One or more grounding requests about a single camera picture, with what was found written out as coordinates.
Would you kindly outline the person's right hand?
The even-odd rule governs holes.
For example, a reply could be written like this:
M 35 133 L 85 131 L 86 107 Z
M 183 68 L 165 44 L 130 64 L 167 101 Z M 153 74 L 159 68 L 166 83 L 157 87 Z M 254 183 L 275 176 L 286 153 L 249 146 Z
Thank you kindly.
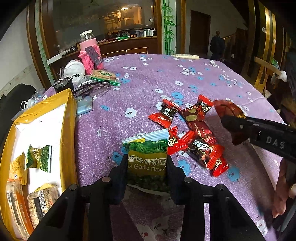
M 272 215 L 273 218 L 283 215 L 286 207 L 288 198 L 295 198 L 295 184 L 289 185 L 286 180 L 287 172 L 287 161 L 282 159 L 280 162 L 280 172 L 278 175 L 278 180 L 275 188 L 274 198 L 273 198 L 273 208 Z

